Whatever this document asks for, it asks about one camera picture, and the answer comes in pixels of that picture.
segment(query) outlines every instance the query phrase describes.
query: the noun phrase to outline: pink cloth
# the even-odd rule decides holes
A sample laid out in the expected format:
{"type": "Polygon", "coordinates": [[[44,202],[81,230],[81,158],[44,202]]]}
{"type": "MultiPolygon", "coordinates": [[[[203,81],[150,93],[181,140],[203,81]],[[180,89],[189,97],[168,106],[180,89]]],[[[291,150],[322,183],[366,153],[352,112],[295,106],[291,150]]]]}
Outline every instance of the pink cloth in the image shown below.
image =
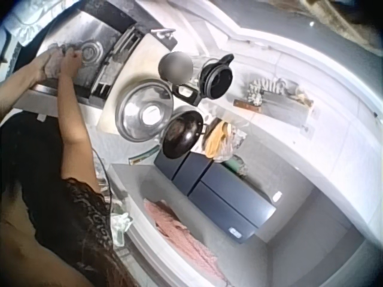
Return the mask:
{"type": "Polygon", "coordinates": [[[217,258],[190,234],[186,226],[179,222],[177,216],[164,201],[152,203],[145,199],[144,205],[150,217],[156,222],[157,229],[182,254],[209,274],[227,281],[218,268],[217,258]]]}

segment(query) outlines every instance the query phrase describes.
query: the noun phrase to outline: drawer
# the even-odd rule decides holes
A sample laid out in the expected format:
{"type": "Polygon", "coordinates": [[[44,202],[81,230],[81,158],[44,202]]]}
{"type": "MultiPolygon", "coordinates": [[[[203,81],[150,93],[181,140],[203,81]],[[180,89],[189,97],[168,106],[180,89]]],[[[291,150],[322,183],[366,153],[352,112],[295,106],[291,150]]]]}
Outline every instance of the drawer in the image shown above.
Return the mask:
{"type": "Polygon", "coordinates": [[[157,154],[156,159],[154,160],[154,165],[170,180],[173,180],[178,169],[184,162],[187,154],[184,154],[180,158],[171,160],[170,158],[165,157],[165,155],[160,151],[157,154]]]}
{"type": "Polygon", "coordinates": [[[201,181],[257,228],[275,212],[275,207],[222,164],[213,163],[201,181]]]}
{"type": "Polygon", "coordinates": [[[186,196],[200,180],[211,160],[203,154],[191,152],[173,179],[173,184],[186,196]]]}
{"type": "Polygon", "coordinates": [[[232,209],[206,185],[199,182],[189,195],[194,203],[211,221],[238,243],[243,243],[256,230],[237,211],[232,209]]]}

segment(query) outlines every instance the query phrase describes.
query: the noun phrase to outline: person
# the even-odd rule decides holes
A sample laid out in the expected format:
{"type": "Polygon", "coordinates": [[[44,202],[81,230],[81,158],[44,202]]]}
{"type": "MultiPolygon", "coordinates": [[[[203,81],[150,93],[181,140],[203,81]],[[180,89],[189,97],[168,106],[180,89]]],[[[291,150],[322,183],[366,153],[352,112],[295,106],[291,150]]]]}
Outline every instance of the person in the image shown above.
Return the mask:
{"type": "MultiPolygon", "coordinates": [[[[0,120],[46,75],[46,51],[0,86],[0,120]]],[[[98,185],[72,79],[81,53],[62,56],[58,118],[20,112],[1,127],[1,286],[137,286],[113,251],[110,206],[98,185]]]]}

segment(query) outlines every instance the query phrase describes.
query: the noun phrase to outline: forearm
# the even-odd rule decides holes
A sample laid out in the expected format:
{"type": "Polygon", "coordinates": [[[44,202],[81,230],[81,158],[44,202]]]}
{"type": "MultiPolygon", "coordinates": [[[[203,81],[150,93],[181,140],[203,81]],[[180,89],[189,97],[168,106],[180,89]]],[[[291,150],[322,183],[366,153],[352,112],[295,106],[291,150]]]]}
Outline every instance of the forearm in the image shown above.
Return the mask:
{"type": "Polygon", "coordinates": [[[35,72],[26,65],[0,86],[0,121],[11,111],[20,96],[35,83],[35,72]]]}
{"type": "Polygon", "coordinates": [[[57,96],[59,126],[64,143],[89,141],[88,132],[75,96],[73,80],[66,75],[59,77],[57,96]]]}

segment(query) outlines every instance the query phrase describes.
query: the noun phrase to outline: sink drain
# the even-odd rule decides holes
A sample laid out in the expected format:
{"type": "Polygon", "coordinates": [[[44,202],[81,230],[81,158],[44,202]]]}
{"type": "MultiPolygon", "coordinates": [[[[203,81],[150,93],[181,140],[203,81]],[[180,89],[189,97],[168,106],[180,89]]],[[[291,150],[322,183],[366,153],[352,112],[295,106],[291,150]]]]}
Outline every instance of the sink drain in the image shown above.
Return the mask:
{"type": "Polygon", "coordinates": [[[86,66],[97,63],[102,57],[102,46],[99,42],[85,42],[81,46],[81,51],[83,53],[83,64],[86,66]]]}

